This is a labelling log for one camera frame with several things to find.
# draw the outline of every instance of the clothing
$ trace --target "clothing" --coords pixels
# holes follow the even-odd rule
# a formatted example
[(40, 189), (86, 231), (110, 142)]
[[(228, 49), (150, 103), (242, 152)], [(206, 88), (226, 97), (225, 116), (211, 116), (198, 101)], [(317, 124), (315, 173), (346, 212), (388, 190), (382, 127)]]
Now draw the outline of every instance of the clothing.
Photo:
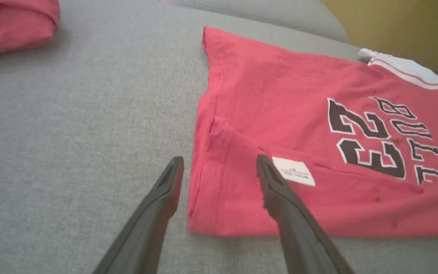
[(306, 166), (314, 186), (287, 182), (329, 234), (438, 236), (438, 88), (375, 62), (288, 52), (210, 27), (202, 44), (210, 73), (198, 106), (191, 232), (278, 234), (256, 174), (265, 154)]
[(0, 0), (0, 53), (47, 43), (59, 24), (59, 0)]

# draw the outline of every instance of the white label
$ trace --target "white label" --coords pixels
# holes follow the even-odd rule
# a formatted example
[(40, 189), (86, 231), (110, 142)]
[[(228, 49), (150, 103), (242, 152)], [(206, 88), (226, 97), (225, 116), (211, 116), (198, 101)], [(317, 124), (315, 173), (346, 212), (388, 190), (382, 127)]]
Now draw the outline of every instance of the white label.
[(285, 180), (315, 186), (312, 174), (303, 162), (272, 157), (273, 164)]

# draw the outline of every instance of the gray couch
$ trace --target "gray couch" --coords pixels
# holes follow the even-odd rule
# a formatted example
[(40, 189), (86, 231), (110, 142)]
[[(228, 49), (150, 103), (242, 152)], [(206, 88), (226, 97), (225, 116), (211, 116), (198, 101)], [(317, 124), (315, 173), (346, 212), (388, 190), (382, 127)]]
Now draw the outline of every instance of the gray couch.
[[(0, 273), (92, 272), (176, 155), (186, 170), (159, 273), (286, 273), (277, 237), (186, 229), (205, 25), (352, 61), (359, 50), (154, 0), (61, 0), (54, 41), (0, 56)], [(360, 274), (438, 273), (438, 238), (334, 242)]]

